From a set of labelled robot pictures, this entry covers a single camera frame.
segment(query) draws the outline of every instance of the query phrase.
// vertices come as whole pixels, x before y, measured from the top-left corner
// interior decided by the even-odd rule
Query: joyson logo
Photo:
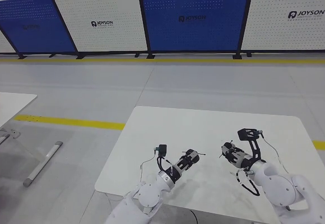
[[[91,26],[95,28],[105,28],[105,27],[112,27],[114,26],[112,20],[106,20],[106,21],[92,21]]]
[[[189,22],[189,21],[195,21],[195,20],[205,20],[206,16],[200,15],[200,16],[179,16],[179,22]]]
[[[324,14],[325,10],[310,10],[310,11],[291,11],[288,14],[289,19],[294,19],[294,18],[311,18],[311,17],[322,17]]]

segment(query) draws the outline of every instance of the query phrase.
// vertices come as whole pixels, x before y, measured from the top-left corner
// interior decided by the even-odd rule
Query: metal frame
[[[137,58],[137,57],[139,57],[140,54],[148,54],[147,59],[154,59],[154,57],[155,57],[154,54],[159,54],[159,53],[162,53],[162,54],[164,54],[164,53],[232,53],[232,54],[234,54],[235,53],[233,55],[233,59],[242,59],[241,53],[246,53],[247,57],[251,57],[252,53],[325,53],[325,50],[242,50],[242,43],[243,43],[243,39],[244,39],[244,34],[245,34],[251,0],[246,0],[244,17],[242,20],[237,50],[151,50],[150,38],[149,38],[147,22],[146,22],[145,8],[144,8],[143,0],[139,0],[147,50],[143,50],[143,51],[131,50],[131,51],[107,51],[107,52],[79,52],[70,32],[68,30],[68,27],[63,19],[63,16],[57,6],[57,3],[55,2],[55,0],[52,0],[52,3],[58,12],[59,18],[68,34],[69,39],[71,40],[71,43],[72,43],[75,51],[74,52],[19,52],[17,50],[17,48],[14,46],[11,39],[8,37],[8,35],[5,33],[5,31],[0,26],[0,31],[2,32],[2,34],[5,36],[5,38],[8,40],[8,42],[11,44],[11,46],[13,47],[13,49],[16,52],[16,53],[0,53],[0,55],[15,55],[15,54],[17,54],[19,56],[19,59],[24,59],[24,58],[26,58],[26,56],[24,56],[24,54],[25,55],[48,54],[49,58],[51,58],[57,54],[61,54],[61,55],[76,55],[77,56],[76,59],[82,59],[85,56],[114,55],[114,54],[135,54],[135,58]]]
[[[155,55],[153,55],[153,54],[159,54],[159,53],[162,53],[162,54],[164,54],[164,53],[236,53],[237,54],[238,53],[239,49],[237,49],[237,50],[151,50],[150,38],[149,38],[149,33],[148,33],[148,28],[147,28],[143,0],[139,0],[139,4],[140,4],[141,17],[142,17],[142,22],[143,22],[143,26],[144,26],[145,39],[146,39],[147,52],[148,52],[148,56],[146,59],[154,59]],[[244,15],[244,19],[247,22],[247,15]],[[245,32],[244,31],[245,27],[246,27],[246,24],[244,27],[241,27],[241,32],[243,32],[243,33]],[[238,48],[240,48],[242,46],[242,40],[243,40],[243,36],[241,38],[241,35],[240,35]]]
[[[5,131],[6,134],[4,134],[3,136],[0,137],[0,144],[4,140],[6,140],[7,138],[9,138],[10,136],[12,136],[13,139],[16,139],[16,138],[18,138],[21,135],[21,133],[18,132],[18,131],[16,131],[16,130],[14,130],[8,124],[8,122],[3,126],[4,128],[2,128],[2,130]],[[25,186],[27,188],[27,187],[29,187],[31,185],[31,183],[37,177],[37,175],[39,174],[39,172],[41,172],[41,170],[48,163],[48,161],[53,157],[53,155],[60,148],[60,146],[62,146],[62,144],[63,144],[63,142],[60,142],[60,141],[56,142],[54,144],[54,146],[49,150],[49,152],[47,153],[47,155],[43,155],[38,150],[36,150],[34,148],[26,148],[26,147],[24,147],[20,143],[20,145],[23,147],[23,149],[26,152],[28,152],[29,154],[31,154],[36,160],[39,161],[39,164],[33,169],[33,171],[31,172],[31,174],[23,182],[23,186]]]
[[[232,56],[233,59],[242,59],[242,56],[240,53],[241,53],[241,48],[242,48],[243,37],[245,35],[248,13],[250,11],[250,5],[251,5],[251,0],[246,0],[245,11],[243,13],[243,19],[242,19],[241,30],[240,30],[239,43],[237,46],[236,54]]]
[[[21,54],[21,53],[17,50],[16,46],[13,44],[12,40],[8,37],[8,35],[6,34],[6,32],[2,29],[1,25],[0,25],[0,31],[1,31],[2,34],[5,36],[5,38],[8,40],[8,42],[10,43],[10,45],[13,47],[13,49],[14,49],[15,52],[16,52],[16,54],[18,54],[19,59],[24,59],[24,58],[26,58],[26,56],[23,56],[23,54]]]
[[[252,53],[325,53],[325,50],[241,50],[248,57],[252,57]]]
[[[52,0],[52,3],[53,3],[53,6],[54,6],[55,10],[57,10],[58,16],[59,16],[59,18],[60,18],[60,20],[61,20],[61,22],[62,22],[62,24],[63,24],[63,26],[64,26],[64,28],[65,28],[65,30],[66,30],[66,32],[67,32],[67,34],[68,34],[69,39],[71,40],[71,43],[72,43],[72,45],[73,45],[73,47],[74,47],[74,50],[75,50],[75,53],[76,53],[76,55],[77,55],[77,59],[82,59],[83,57],[80,56],[80,53],[78,52],[78,49],[77,49],[77,47],[75,46],[74,40],[73,40],[73,38],[72,38],[72,35],[71,35],[71,33],[69,32],[66,23],[64,22],[63,16],[62,16],[62,14],[61,14],[61,12],[60,12],[58,6],[57,6],[57,3],[55,2],[55,0]]]

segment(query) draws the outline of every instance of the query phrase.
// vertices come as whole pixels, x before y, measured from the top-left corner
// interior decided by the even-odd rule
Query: cable on floor
[[[277,157],[278,157],[278,161],[280,162],[280,164],[282,165],[282,167],[284,168],[284,170],[286,171],[286,173],[288,173],[289,174],[289,172],[286,170],[286,167],[285,167],[285,165],[282,163],[282,161],[281,161],[281,158],[280,158],[280,154],[278,154],[278,151],[277,151],[277,149],[276,148],[274,148],[271,144],[269,144],[266,140],[265,140],[265,138],[262,138],[271,148],[273,148],[274,150],[275,150],[275,152],[276,152],[276,154],[277,154]]]
[[[192,210],[190,210],[190,212],[195,216],[196,224],[198,224],[198,220],[197,220],[195,213]]]

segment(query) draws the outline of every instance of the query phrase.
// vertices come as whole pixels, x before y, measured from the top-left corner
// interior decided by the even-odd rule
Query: black frame
[[[145,32],[145,40],[146,40],[146,47],[147,50],[131,50],[131,51],[107,51],[107,52],[79,52],[74,40],[68,30],[68,27],[63,19],[63,16],[57,6],[57,3],[55,0],[52,0],[54,8],[57,10],[59,18],[68,34],[68,37],[74,47],[74,52],[19,52],[15,45],[13,44],[12,40],[8,37],[8,35],[5,33],[5,31],[0,26],[0,31],[5,36],[5,38],[8,40],[8,42],[11,44],[13,49],[15,50],[15,53],[0,53],[0,55],[18,55],[19,59],[24,59],[26,56],[24,55],[32,55],[32,54],[47,54],[50,55],[49,57],[53,57],[56,54],[62,54],[62,55],[76,55],[76,59],[82,59],[85,56],[93,56],[93,55],[116,55],[116,54],[135,54],[135,58],[139,57],[140,54],[148,54],[147,59],[154,59],[154,54],[159,53],[235,53],[233,55],[233,59],[242,59],[241,53],[246,53],[247,57],[251,57],[252,53],[325,53],[325,50],[242,50],[242,43],[243,38],[245,34],[249,9],[251,0],[246,0],[246,5],[244,9],[244,16],[242,20],[241,30],[240,30],[240,36],[238,41],[238,47],[237,50],[151,50],[150,46],[150,38],[148,34],[148,28],[147,28],[147,22],[146,22],[146,15],[145,15],[145,8],[143,4],[143,0],[139,0],[140,4],[140,10],[141,10],[141,16],[142,16],[142,22]]]
[[[13,49],[15,50],[16,54],[19,56],[19,59],[24,59],[26,58],[26,56],[23,56],[23,54],[21,54],[16,46],[13,44],[12,40],[8,37],[8,35],[6,34],[6,32],[2,29],[1,25],[0,25],[0,31],[2,32],[2,34],[5,36],[5,38],[8,40],[9,44],[13,47]],[[15,53],[0,53],[0,54],[7,54],[7,55],[14,55]]]
[[[245,11],[243,13],[244,15],[243,15],[241,31],[240,31],[239,44],[237,46],[236,54],[232,56],[233,59],[242,59],[241,48],[243,43],[243,37],[245,35],[248,13],[250,11],[250,5],[251,5],[251,0],[246,0]]]
[[[82,57],[80,56],[80,54],[79,54],[79,52],[78,52],[78,50],[77,50],[77,48],[76,48],[76,46],[75,46],[75,43],[74,43],[74,41],[73,41],[73,39],[72,39],[72,36],[71,36],[71,34],[70,34],[70,32],[69,32],[69,30],[68,30],[68,28],[67,28],[67,25],[66,25],[66,23],[64,22],[64,19],[63,19],[63,17],[62,17],[62,14],[61,14],[61,12],[60,12],[60,10],[59,10],[59,8],[58,8],[58,6],[57,6],[55,0],[52,0],[52,4],[53,4],[54,8],[55,8],[55,9],[57,10],[57,12],[58,12],[58,16],[59,16],[59,18],[60,18],[60,20],[61,20],[61,23],[63,24],[63,26],[64,26],[64,28],[65,28],[67,34],[68,34],[68,37],[69,37],[69,39],[70,39],[70,41],[71,41],[71,43],[72,43],[72,45],[73,45],[75,51],[74,51],[74,52],[20,52],[20,51],[18,51],[18,49],[17,49],[16,46],[14,45],[13,41],[8,37],[7,33],[2,29],[2,26],[0,25],[0,31],[1,31],[2,34],[5,36],[5,38],[8,40],[8,42],[11,44],[11,46],[12,46],[13,49],[15,50],[16,54],[19,56],[19,59],[24,59],[24,58],[26,58],[27,56],[24,56],[24,54],[25,54],[25,55],[32,55],[32,54],[49,54],[49,55],[50,55],[50,56],[49,56],[50,58],[53,57],[53,56],[56,55],[56,54],[62,54],[62,55],[76,55],[76,56],[77,56],[77,59],[82,59]],[[0,54],[2,54],[2,55],[14,55],[15,53],[0,53]]]
[[[147,51],[148,51],[148,56],[147,56],[146,59],[154,59],[155,55],[153,55],[153,54],[160,54],[160,53],[235,53],[235,55],[233,55],[233,59],[241,59],[238,56],[236,57],[236,55],[240,56],[240,51],[241,51],[242,41],[243,41],[243,34],[245,33],[245,28],[246,28],[247,16],[248,16],[249,8],[250,8],[250,3],[251,3],[251,0],[246,0],[244,17],[243,17],[243,20],[242,20],[242,25],[241,25],[237,50],[151,50],[150,38],[149,38],[148,29],[147,29],[144,2],[143,2],[143,0],[139,0],[141,16],[142,16],[142,22],[143,22],[144,32],[145,32]]]

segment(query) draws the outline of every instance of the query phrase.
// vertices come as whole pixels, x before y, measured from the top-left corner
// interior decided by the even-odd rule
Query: blue panel
[[[143,0],[151,50],[237,50],[246,0]]]
[[[74,52],[52,0],[0,1],[0,25],[19,52]]]

